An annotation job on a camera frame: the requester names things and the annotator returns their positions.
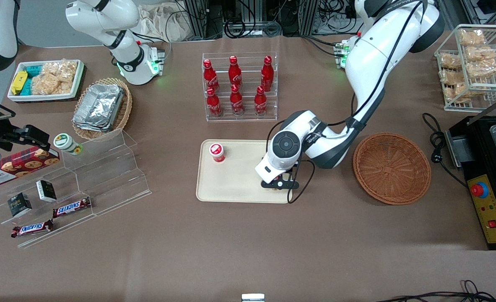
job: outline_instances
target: aluminum foil container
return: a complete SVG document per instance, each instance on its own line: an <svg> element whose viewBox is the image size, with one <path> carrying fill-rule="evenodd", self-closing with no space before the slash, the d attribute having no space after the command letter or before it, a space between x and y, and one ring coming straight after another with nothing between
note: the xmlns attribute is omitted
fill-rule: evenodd
<svg viewBox="0 0 496 302"><path fill-rule="evenodd" d="M123 88L115 84L92 85L83 96L72 122L85 130L112 130L124 93Z"/></svg>

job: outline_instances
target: yellow control panel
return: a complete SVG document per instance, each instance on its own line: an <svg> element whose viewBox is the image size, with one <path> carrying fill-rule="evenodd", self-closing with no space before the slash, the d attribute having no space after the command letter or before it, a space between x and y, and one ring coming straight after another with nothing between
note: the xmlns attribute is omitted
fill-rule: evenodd
<svg viewBox="0 0 496 302"><path fill-rule="evenodd" d="M488 243L496 243L496 199L488 177L484 174L468 180L475 210Z"/></svg>

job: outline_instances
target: yellow package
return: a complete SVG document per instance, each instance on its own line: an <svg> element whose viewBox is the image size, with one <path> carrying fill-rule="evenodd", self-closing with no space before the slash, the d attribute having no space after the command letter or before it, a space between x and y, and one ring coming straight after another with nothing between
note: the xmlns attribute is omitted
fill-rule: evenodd
<svg viewBox="0 0 496 302"><path fill-rule="evenodd" d="M16 77L11 84L11 92L13 93L13 95L17 95L20 93L27 79L28 73L26 73L26 71L19 71L16 74Z"/></svg>

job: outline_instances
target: teal package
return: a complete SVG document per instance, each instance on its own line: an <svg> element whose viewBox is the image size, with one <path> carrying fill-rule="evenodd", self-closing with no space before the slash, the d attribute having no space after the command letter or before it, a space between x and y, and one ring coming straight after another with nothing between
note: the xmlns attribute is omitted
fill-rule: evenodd
<svg viewBox="0 0 496 302"><path fill-rule="evenodd" d="M41 68L43 68L43 66L41 65L28 66L26 67L26 72L28 73L29 77L34 77L36 75L39 75L39 73L41 72Z"/></svg>
<svg viewBox="0 0 496 302"><path fill-rule="evenodd" d="M24 87L22 87L22 91L20 92L22 96L31 96L31 78L28 78L24 83Z"/></svg>

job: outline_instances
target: cookie box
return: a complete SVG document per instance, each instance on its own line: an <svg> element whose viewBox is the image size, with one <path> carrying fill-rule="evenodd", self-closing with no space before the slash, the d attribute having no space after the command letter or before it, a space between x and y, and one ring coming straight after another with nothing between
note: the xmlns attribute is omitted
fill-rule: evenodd
<svg viewBox="0 0 496 302"><path fill-rule="evenodd" d="M0 161L0 185L25 176L60 161L58 153L52 149L44 151L32 147L4 157Z"/></svg>
<svg viewBox="0 0 496 302"><path fill-rule="evenodd" d="M26 70L26 67L29 66L37 66L37 65L43 65L44 63L52 63L52 62L59 62L60 60L56 61L36 61L36 62L22 62L19 63L16 67L15 74L11 78L11 82L13 82L13 79L16 77L19 71ZM81 80L83 80L83 73L84 73L84 63L81 60L74 60L70 59L70 61L76 61L78 63L77 65L77 71L75 73L75 78L73 79L73 85L71 87L71 92L68 94L47 94L47 95L31 95L31 96L20 96L20 95L14 95L11 91L11 89L8 89L8 98L16 103L45 103L45 102L62 102L62 101L77 101L75 99L77 93L79 92L79 88L81 85Z"/></svg>

